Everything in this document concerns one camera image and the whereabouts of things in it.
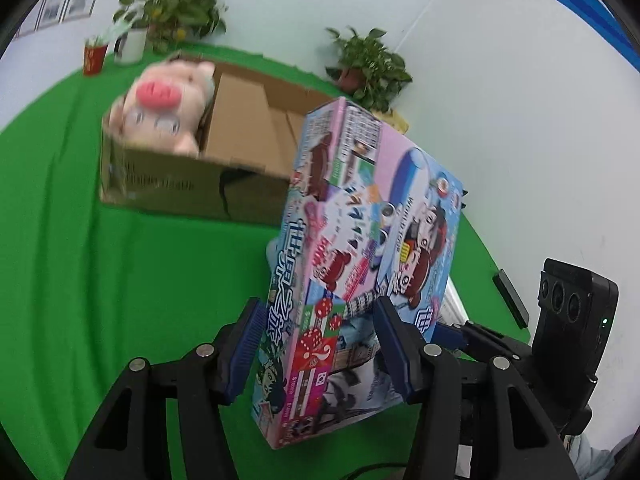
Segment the pink pig nose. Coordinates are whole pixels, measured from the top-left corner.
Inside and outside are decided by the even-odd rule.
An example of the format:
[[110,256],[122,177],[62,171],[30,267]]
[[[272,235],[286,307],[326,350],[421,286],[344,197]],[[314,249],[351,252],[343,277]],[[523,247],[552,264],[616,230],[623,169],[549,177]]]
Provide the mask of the pink pig nose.
[[163,81],[148,81],[136,89],[136,98],[145,108],[175,108],[180,104],[180,87]]

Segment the table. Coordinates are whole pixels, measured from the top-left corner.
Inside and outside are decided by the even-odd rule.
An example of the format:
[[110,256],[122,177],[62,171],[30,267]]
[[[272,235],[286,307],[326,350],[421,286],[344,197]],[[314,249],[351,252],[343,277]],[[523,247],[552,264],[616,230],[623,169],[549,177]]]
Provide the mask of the table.
[[[315,75],[262,56],[188,48],[196,49],[337,95]],[[248,297],[264,298],[268,289],[264,249],[276,229],[143,214],[97,199],[100,117],[159,59],[145,54],[126,68],[108,59],[99,76],[74,73],[0,135],[0,422],[38,480],[63,477],[132,357],[179,358],[233,322]],[[469,316],[528,341],[491,281],[496,271],[462,218],[451,276]],[[251,390],[222,408],[241,479],[279,480],[292,472],[337,479],[369,463],[408,457],[415,406],[272,451],[251,420]],[[168,412],[174,478],[183,478],[174,403]]]

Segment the white flower pot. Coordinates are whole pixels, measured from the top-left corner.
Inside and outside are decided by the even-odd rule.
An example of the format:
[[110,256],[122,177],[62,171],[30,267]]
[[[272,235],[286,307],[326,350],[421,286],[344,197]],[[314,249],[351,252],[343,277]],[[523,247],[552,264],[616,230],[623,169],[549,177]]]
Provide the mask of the white flower pot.
[[116,40],[113,60],[120,65],[130,65],[142,59],[145,51],[147,28],[132,28]]

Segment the open cardboard box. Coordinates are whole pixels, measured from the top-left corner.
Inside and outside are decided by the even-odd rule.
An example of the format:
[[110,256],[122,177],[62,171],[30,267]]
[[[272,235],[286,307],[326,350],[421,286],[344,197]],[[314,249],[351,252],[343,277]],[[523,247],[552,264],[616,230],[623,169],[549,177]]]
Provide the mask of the open cardboard box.
[[102,124],[100,198],[143,210],[279,226],[305,114],[322,92],[204,56],[216,92],[200,121],[199,158],[124,145]]

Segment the red cup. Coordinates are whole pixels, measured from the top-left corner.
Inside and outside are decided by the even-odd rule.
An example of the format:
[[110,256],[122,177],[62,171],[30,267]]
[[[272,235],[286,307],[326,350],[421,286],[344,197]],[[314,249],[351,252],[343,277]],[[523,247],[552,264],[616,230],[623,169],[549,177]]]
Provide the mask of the red cup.
[[82,63],[82,73],[84,75],[96,75],[102,71],[107,47],[108,45],[84,46],[84,62]]

